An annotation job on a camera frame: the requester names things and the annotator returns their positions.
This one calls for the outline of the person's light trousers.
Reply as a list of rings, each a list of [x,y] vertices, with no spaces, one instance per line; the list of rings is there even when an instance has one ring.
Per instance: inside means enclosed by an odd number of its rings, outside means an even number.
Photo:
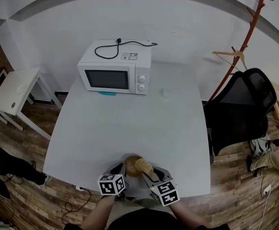
[[[134,198],[134,199],[125,198],[124,200],[122,199],[116,200],[111,209],[109,219],[106,224],[106,228],[108,228],[113,221],[115,221],[116,219],[118,219],[119,217],[127,213],[142,208],[151,208],[154,206],[158,206],[158,204],[156,201],[150,198]]]

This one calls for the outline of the light wooden clothes hanger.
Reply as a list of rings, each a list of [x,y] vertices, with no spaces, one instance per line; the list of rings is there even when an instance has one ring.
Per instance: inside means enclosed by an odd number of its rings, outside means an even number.
[[[213,51],[212,54],[218,56],[219,58],[221,58],[222,60],[224,60],[225,62],[229,63],[233,68],[237,69],[238,71],[240,71],[237,67],[236,67],[236,63],[230,63],[229,61],[227,61],[225,58],[222,57],[222,55],[224,56],[232,56],[235,60],[241,60],[244,69],[248,70],[246,64],[245,64],[245,59],[244,59],[244,54],[241,51],[234,51],[234,52],[221,52],[221,51]]]

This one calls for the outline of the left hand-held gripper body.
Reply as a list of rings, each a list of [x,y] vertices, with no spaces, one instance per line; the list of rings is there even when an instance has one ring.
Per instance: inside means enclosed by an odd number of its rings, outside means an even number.
[[[122,174],[110,174],[110,170],[100,175],[97,180],[101,195],[117,196],[128,188],[128,183],[124,182]]]

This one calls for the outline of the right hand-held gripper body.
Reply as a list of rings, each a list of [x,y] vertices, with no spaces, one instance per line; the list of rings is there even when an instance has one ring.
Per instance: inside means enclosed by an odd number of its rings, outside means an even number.
[[[150,197],[162,207],[169,206],[180,200],[177,184],[172,179],[167,182],[160,182],[150,190]]]

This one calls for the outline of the yellow sponge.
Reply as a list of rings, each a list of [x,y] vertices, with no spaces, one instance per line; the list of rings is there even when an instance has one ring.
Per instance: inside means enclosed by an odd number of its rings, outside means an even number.
[[[153,176],[153,167],[143,158],[139,158],[134,164],[137,171],[147,174],[149,177]]]

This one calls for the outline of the person's right forearm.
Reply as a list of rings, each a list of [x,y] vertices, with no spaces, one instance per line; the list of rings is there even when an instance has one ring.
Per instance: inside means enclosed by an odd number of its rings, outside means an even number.
[[[170,204],[169,208],[175,217],[190,230],[195,230],[200,226],[204,226],[208,229],[210,228],[208,222],[206,222],[201,216],[195,214],[180,201]]]

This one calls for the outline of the black and white backpack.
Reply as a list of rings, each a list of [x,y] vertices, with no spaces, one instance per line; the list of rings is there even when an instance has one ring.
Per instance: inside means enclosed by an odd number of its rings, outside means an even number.
[[[265,154],[271,152],[271,139],[268,134],[265,136],[249,141],[252,157],[259,159]]]

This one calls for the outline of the white side table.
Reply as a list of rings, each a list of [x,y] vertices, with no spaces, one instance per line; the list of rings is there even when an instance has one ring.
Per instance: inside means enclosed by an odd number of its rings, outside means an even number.
[[[35,84],[38,84],[50,96],[58,108],[62,108],[62,103],[42,76],[40,68],[31,68],[16,70],[7,74],[0,86],[0,114],[6,117],[19,130],[23,130],[23,128],[10,119],[9,115],[19,118],[38,134],[50,140],[51,136],[47,132],[22,113],[22,108]]]

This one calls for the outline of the brown wooden bowl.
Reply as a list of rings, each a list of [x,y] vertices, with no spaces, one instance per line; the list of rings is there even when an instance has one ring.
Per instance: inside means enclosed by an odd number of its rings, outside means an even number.
[[[141,177],[142,171],[137,170],[135,163],[137,160],[140,160],[140,162],[145,161],[141,156],[139,155],[131,155],[127,157],[124,161],[125,167],[126,167],[126,174],[128,176],[138,178]]]

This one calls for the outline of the white microwave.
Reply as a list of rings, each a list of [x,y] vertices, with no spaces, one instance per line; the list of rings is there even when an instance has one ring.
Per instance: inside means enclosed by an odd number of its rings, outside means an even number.
[[[95,40],[78,63],[86,90],[146,95],[151,74],[150,41]]]

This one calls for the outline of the brown wooden coat rack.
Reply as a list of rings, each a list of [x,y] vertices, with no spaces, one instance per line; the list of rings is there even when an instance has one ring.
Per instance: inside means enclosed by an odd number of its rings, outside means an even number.
[[[257,4],[257,8],[255,11],[252,11],[249,7],[246,7],[247,11],[250,13],[250,15],[252,16],[252,20],[249,22],[250,26],[249,26],[249,30],[247,32],[247,35],[245,37],[245,40],[243,41],[243,44],[241,45],[241,48],[239,51],[243,52],[245,51],[245,49],[248,47],[248,43],[249,40],[253,34],[253,31],[256,27],[256,24],[258,22],[259,16],[260,16],[260,12],[262,10],[262,8],[265,6],[265,0],[258,0],[258,4]],[[237,63],[239,62],[239,60],[235,60],[233,58],[232,63]],[[216,88],[216,90],[214,91],[214,93],[212,94],[212,96],[210,97],[209,101],[213,100],[216,95],[220,92],[221,88],[224,86],[224,84],[226,83],[227,79],[233,75],[233,70],[235,68],[233,68],[232,66],[230,66],[229,70],[227,71],[227,73],[225,74],[224,78],[222,79],[222,81],[220,82],[220,84],[218,85],[218,87]]]

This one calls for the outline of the black mesh office chair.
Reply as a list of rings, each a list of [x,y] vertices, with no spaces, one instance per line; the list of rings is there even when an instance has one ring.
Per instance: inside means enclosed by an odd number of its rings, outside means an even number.
[[[227,146],[265,136],[267,114],[276,101],[274,87],[262,70],[234,73],[223,90],[203,106],[210,163]]]

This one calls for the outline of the person's black shirt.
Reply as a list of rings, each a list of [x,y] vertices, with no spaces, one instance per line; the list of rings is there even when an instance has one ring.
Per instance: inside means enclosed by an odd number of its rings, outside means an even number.
[[[139,209],[115,219],[105,230],[191,230],[167,212]]]

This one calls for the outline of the person's left forearm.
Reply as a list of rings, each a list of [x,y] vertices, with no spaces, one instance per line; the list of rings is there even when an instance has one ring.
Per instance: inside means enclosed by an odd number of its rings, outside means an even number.
[[[115,197],[111,195],[102,198],[80,227],[83,230],[105,230]]]

